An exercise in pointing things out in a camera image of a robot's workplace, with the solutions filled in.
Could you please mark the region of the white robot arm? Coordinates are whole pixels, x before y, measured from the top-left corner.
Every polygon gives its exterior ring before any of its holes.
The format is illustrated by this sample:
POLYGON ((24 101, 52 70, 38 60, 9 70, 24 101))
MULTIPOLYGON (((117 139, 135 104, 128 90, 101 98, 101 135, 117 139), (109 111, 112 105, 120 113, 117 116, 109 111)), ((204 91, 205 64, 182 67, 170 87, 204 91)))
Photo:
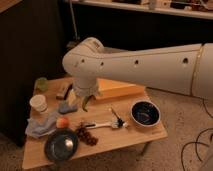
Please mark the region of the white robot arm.
POLYGON ((103 78, 213 100, 213 43, 107 53, 89 37, 62 64, 78 96, 96 95, 103 78))

